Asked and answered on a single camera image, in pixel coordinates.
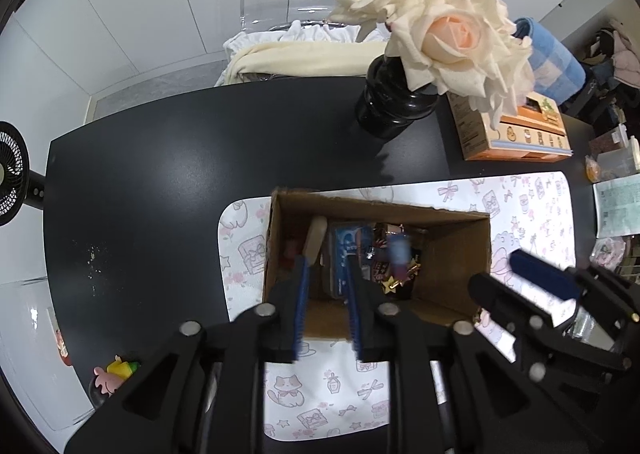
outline blue gripper pad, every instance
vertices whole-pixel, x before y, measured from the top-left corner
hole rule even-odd
[[[523,250],[512,252],[509,264],[514,274],[524,277],[562,301],[580,297],[580,287],[571,274],[563,272]]]
[[[294,337],[296,359],[300,353],[300,344],[302,344],[302,334],[305,330],[306,301],[309,298],[309,262],[303,257],[302,274],[300,277],[300,286],[298,287],[298,297],[296,299],[296,314],[294,318]]]
[[[357,358],[362,357],[362,340],[360,337],[360,315],[358,314],[358,306],[356,305],[356,298],[353,288],[353,275],[351,275],[351,268],[347,263],[347,283],[345,285],[345,296],[347,298],[347,308],[349,310],[349,331],[351,340],[353,341],[353,349],[357,354]]]

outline cardboard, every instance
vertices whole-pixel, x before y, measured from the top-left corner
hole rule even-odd
[[[276,190],[271,197],[267,239],[264,300],[282,272],[278,264],[284,241],[306,235],[314,215],[329,222],[367,221],[405,224],[426,229],[421,236],[422,268],[414,280],[413,298],[397,304],[421,319],[441,325],[471,320],[478,306],[467,291],[469,278],[488,272],[491,261],[489,216],[432,207],[397,205],[315,193]],[[343,301],[322,289],[320,262],[312,268],[304,335],[309,338],[349,338],[348,312]]]
[[[447,95],[465,160],[558,161],[573,155],[553,99],[530,93],[518,116],[502,116],[496,130],[466,97]]]

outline paper sheet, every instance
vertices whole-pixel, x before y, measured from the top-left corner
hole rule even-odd
[[[640,233],[640,174],[596,183],[593,193],[599,238]]]
[[[524,248],[561,268],[575,264],[574,219],[566,178],[539,173],[393,185],[325,193],[491,215],[492,275],[547,310],[557,325],[575,310],[514,275],[508,257]],[[218,227],[220,268],[229,319],[262,301],[269,197],[240,200],[223,212]],[[513,360],[513,336],[484,312],[477,325]],[[338,436],[388,422],[386,362],[363,364],[345,340],[305,339],[294,364],[267,364],[264,433],[296,441]],[[434,373],[438,401],[445,398]]]

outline screw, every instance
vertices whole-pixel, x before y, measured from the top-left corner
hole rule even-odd
[[[271,303],[262,303],[258,304],[258,306],[254,308],[254,311],[255,314],[260,317],[270,317],[271,315],[276,313],[276,307]]]
[[[474,332],[474,325],[467,320],[459,320],[453,325],[453,331],[458,335],[471,335]]]
[[[394,303],[382,303],[380,306],[378,306],[378,311],[382,313],[382,315],[392,317],[400,312],[400,308],[397,304]]]
[[[529,326],[531,326],[533,329],[540,329],[542,328],[542,325],[544,324],[542,317],[540,317],[539,315],[532,315],[531,319],[529,319]]]
[[[194,320],[188,320],[187,322],[183,322],[180,324],[180,333],[185,335],[186,337],[191,337],[196,335],[200,331],[200,324],[195,322]]]
[[[531,367],[529,368],[529,380],[531,380],[531,382],[541,382],[542,379],[545,377],[546,374],[546,368],[545,365],[542,364],[541,362],[536,362],[535,364],[532,364]]]

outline star print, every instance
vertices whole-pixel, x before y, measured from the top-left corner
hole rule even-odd
[[[392,275],[384,283],[382,283],[382,286],[385,287],[385,293],[389,293],[389,292],[396,293],[396,287],[393,287],[395,282],[396,282],[396,280],[394,279],[394,276]]]

